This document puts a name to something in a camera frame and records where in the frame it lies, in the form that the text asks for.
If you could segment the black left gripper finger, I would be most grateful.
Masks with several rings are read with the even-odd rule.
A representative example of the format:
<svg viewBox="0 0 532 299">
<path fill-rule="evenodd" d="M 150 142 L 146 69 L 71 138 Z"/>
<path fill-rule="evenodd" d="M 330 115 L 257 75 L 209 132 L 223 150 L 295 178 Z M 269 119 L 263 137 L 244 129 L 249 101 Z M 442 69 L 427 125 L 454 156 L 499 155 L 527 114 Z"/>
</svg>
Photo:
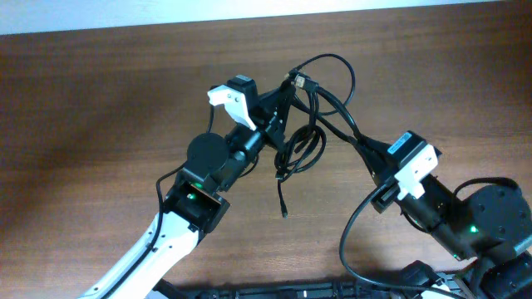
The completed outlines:
<svg viewBox="0 0 532 299">
<path fill-rule="evenodd" d="M 294 92 L 293 84 L 284 82 L 273 93 L 272 142 L 274 144 L 282 144 L 284 141 L 284 131 Z"/>
<path fill-rule="evenodd" d="M 291 93 L 291 86 L 280 86 L 259 97 L 259 108 L 262 111 L 275 111 L 285 103 Z"/>
</svg>

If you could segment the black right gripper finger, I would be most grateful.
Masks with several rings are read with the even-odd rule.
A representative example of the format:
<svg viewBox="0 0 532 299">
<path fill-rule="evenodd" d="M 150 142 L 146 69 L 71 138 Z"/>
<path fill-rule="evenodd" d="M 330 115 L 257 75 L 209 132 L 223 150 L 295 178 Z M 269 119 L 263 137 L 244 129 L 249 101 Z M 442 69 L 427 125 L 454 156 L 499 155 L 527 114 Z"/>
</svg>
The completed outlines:
<svg viewBox="0 0 532 299">
<path fill-rule="evenodd" d="M 365 137 L 362 141 L 349 138 L 350 144 L 359 153 L 373 179 L 381 170 L 381 142 Z"/>
<path fill-rule="evenodd" d="M 364 134 L 357 134 L 357 145 L 356 150 L 359 154 L 362 155 L 388 155 L 387 150 L 390 148 L 390 145 L 379 140 L 374 140 Z"/>
</svg>

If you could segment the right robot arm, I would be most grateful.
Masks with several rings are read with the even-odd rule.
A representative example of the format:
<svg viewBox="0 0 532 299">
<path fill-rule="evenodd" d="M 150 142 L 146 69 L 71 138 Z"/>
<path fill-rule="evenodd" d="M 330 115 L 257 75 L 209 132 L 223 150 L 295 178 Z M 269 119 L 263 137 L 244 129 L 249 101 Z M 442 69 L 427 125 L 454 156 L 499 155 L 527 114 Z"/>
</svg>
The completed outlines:
<svg viewBox="0 0 532 299">
<path fill-rule="evenodd" d="M 457 297 L 531 296 L 531 207 L 510 178 L 470 179 L 449 190 L 433 170 L 441 152 L 408 130 L 389 145 L 350 138 L 376 188 L 361 202 L 342 232 L 347 235 L 367 205 L 383 213 L 397 204 L 407 221 L 434 238 L 454 259 L 472 263 L 456 274 Z"/>
</svg>

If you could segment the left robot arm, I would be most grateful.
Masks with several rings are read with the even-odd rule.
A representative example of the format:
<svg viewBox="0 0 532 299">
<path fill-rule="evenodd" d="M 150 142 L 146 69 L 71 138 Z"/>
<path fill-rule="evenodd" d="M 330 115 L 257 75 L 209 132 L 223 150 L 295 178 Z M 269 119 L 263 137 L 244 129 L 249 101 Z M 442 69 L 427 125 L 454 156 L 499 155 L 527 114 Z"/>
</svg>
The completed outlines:
<svg viewBox="0 0 532 299">
<path fill-rule="evenodd" d="M 223 106 L 236 126 L 226 135 L 195 137 L 186 161 L 170 172 L 175 182 L 159 192 L 159 211 L 129 251 L 93 286 L 85 298 L 144 298 L 182 258 L 212 233 L 229 208 L 221 197 L 256 160 L 265 146 L 284 148 L 284 130 L 295 93 L 285 81 L 258 94 L 254 82 L 235 77 L 208 91 L 212 107 Z"/>
</svg>

